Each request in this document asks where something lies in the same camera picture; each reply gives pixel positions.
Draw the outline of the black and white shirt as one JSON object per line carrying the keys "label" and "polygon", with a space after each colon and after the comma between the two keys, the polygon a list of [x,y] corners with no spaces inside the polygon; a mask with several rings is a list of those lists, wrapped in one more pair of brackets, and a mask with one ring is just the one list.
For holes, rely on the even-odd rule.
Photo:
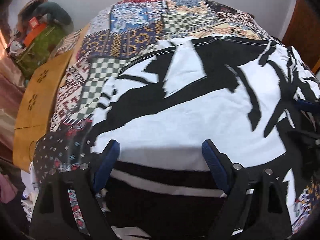
{"label": "black and white shirt", "polygon": [[[87,145],[120,155],[105,185],[120,239],[289,239],[319,214],[317,175],[293,166],[289,121],[319,133],[319,86],[294,48],[229,36],[175,38],[103,86]],[[231,161],[218,189],[202,155]]]}

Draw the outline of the wooden lap desk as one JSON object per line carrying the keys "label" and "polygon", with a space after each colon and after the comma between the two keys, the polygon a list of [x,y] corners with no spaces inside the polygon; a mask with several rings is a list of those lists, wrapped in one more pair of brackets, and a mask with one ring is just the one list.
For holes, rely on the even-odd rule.
{"label": "wooden lap desk", "polygon": [[37,68],[23,95],[15,124],[12,159],[25,172],[29,172],[37,141],[49,130],[57,90],[72,54],[67,51]]}

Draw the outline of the pink curtain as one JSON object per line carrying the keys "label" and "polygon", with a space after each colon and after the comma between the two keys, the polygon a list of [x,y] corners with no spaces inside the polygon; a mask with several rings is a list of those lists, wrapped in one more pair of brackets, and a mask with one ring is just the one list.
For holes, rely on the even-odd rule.
{"label": "pink curtain", "polygon": [[24,77],[6,51],[1,35],[1,147],[13,150],[17,113],[25,91]]}

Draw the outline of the green fabric storage bin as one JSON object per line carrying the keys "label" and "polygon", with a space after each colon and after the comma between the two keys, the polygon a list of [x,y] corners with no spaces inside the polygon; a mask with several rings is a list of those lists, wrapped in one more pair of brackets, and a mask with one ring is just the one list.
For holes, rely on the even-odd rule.
{"label": "green fabric storage bin", "polygon": [[29,46],[13,56],[25,79],[29,80],[35,70],[47,62],[51,52],[65,36],[66,32],[59,25],[47,25]]}

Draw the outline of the patchwork patterned bedspread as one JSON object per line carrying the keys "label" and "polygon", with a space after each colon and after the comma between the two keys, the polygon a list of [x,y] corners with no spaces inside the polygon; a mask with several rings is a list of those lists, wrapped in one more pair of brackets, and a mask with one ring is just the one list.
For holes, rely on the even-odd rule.
{"label": "patchwork patterned bedspread", "polygon": [[106,219],[107,191],[93,189],[103,156],[92,154],[87,145],[103,86],[138,58],[161,50],[162,41],[208,36],[275,41],[289,48],[249,14],[208,0],[124,0],[91,20],[77,63],[68,68],[70,73],[82,70],[87,79],[76,96],[79,110],[52,125],[35,145],[33,165],[43,197],[32,220],[42,223],[46,237],[66,237],[57,225],[69,217],[81,237],[92,239],[98,233],[116,239]]}

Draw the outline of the orange box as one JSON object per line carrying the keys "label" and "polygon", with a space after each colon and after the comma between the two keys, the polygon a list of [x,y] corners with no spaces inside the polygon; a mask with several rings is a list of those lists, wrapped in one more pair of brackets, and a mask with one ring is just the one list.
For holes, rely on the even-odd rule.
{"label": "orange box", "polygon": [[32,29],[25,37],[23,44],[29,46],[31,42],[47,27],[46,23],[41,23],[34,29]]}

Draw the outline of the brown bag on pile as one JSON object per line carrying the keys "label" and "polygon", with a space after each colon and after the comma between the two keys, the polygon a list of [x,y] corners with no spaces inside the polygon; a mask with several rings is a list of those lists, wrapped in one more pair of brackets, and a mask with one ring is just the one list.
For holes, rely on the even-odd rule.
{"label": "brown bag on pile", "polygon": [[22,28],[24,25],[28,25],[28,22],[33,17],[32,14],[34,10],[39,5],[47,1],[48,0],[29,0],[17,15],[17,28]]}

